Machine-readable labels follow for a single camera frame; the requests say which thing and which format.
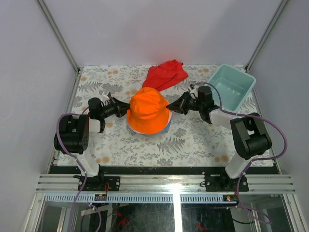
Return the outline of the pink hat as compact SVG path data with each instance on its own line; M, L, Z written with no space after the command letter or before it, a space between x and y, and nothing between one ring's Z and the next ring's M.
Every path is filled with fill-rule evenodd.
M169 120L168 120L168 122L167 123L169 123L169 121L171 120L171 118L172 118L172 112L171 111L169 111Z

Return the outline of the blue bucket hat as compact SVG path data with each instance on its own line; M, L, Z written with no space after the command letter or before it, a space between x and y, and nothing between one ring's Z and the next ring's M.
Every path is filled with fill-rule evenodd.
M161 134L161 133L167 132L167 131L169 130L169 128L170 128L170 125L171 125L171 120L170 120L169 123L166 125L166 127L165 127L164 129L162 129L160 132L158 132L157 134ZM133 132L135 132L135 133L147 135L147 133L142 133L142 132L140 132L140 131L135 130L135 129L132 128L130 125L129 125L129 128L130 128Z

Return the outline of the orange hat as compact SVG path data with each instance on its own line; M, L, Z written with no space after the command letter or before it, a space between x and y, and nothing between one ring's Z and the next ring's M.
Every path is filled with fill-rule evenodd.
M130 100L127 111L127 122L142 133L156 134L169 120L169 104L166 98L156 89L143 87Z

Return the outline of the red cloth hat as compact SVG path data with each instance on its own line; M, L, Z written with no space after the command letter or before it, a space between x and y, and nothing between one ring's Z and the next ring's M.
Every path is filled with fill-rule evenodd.
M183 69L183 63L174 59L150 67L142 87L163 91L182 82L188 76L188 73Z

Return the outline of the teal plastic bin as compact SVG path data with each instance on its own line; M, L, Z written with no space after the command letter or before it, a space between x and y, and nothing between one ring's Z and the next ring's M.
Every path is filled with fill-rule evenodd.
M250 94L256 79L233 66L222 64L210 77L213 99L216 105L230 112L238 112L241 105Z

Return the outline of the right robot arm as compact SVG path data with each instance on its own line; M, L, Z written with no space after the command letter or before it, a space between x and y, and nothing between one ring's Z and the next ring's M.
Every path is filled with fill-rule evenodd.
M207 83L198 87L196 94L183 93L167 108L183 115L197 111L208 124L231 130L235 155L218 176L206 175L204 186L208 192L247 192L245 168L254 158L269 150L272 141L258 113L238 115L225 111L222 103L216 105L214 102L212 92L215 90L214 85Z

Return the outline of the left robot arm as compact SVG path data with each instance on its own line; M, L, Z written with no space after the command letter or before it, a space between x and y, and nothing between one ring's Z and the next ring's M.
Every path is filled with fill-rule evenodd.
M77 163L81 174L74 178L79 180L81 191L119 191L120 177L105 177L100 165L95 162L88 149L89 135L103 133L105 119L110 116L122 118L130 109L130 104L122 102L109 93L105 101L99 98L88 100L87 114L63 114L57 121L54 147Z

